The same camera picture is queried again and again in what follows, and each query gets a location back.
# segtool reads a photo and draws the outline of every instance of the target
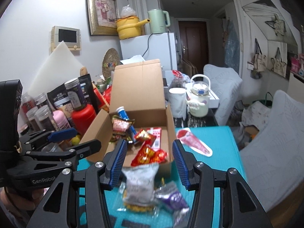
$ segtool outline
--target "green bag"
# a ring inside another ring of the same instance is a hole
[[[259,101],[259,102],[261,102],[263,105],[265,105],[266,107],[271,108],[271,107],[272,107],[272,101],[271,101],[271,100],[267,100],[267,94],[269,94],[269,95],[272,97],[272,100],[273,100],[273,96],[271,95],[271,93],[270,93],[270,92],[267,92],[266,95],[265,95],[265,99],[255,100],[255,101],[253,101],[252,103],[254,103],[254,102],[256,102],[256,101]]]

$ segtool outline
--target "teal table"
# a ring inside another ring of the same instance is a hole
[[[217,170],[226,171],[230,167],[236,168],[241,175],[246,180],[245,171],[243,164],[238,152],[237,145],[235,144],[232,132],[228,126],[223,127],[204,127],[204,128],[191,128],[192,133],[194,133],[200,140],[206,143],[212,150],[213,155],[211,157],[205,157],[188,146],[184,146],[185,150],[192,152],[198,161],[202,161],[208,164],[211,168]],[[86,159],[82,159],[79,162],[78,170],[86,169],[90,166]],[[188,192],[184,186],[181,184],[175,163],[172,163],[171,179],[166,179],[166,182],[175,181],[183,197],[187,201],[188,205],[192,207],[194,192]],[[81,189],[81,195],[84,195],[84,189]],[[151,228],[168,228],[172,227],[172,218],[169,213],[165,210],[161,210],[158,217],[152,218],[146,214],[134,214],[132,212],[117,211],[117,206],[114,204],[118,195],[118,188],[113,191],[105,191],[107,205],[110,215],[116,217],[116,222],[114,228],[124,227],[122,226],[123,220],[129,220],[136,223],[148,224]],[[214,191],[214,215],[212,228],[218,228],[219,226],[219,189],[215,188]],[[80,210],[85,210],[85,199],[80,198]],[[86,223],[86,214],[81,215],[81,224]]]

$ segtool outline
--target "flower painting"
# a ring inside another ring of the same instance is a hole
[[[118,35],[115,19],[118,18],[116,0],[87,0],[90,34]]]
[[[98,25],[116,28],[115,3],[113,0],[96,0]]]

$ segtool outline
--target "blue tube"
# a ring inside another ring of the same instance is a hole
[[[116,109],[116,112],[118,113],[119,117],[122,118],[122,119],[130,119],[125,111],[125,108],[122,106],[122,107],[118,107]],[[132,137],[132,141],[133,142],[136,142],[135,140],[135,135],[136,135],[136,130],[135,128],[133,127],[133,125],[131,125],[131,127],[129,128],[129,132],[131,134],[131,137]]]

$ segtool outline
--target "pink bag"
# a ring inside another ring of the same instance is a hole
[[[294,73],[298,73],[301,68],[300,60],[297,58],[291,58],[291,71]]]

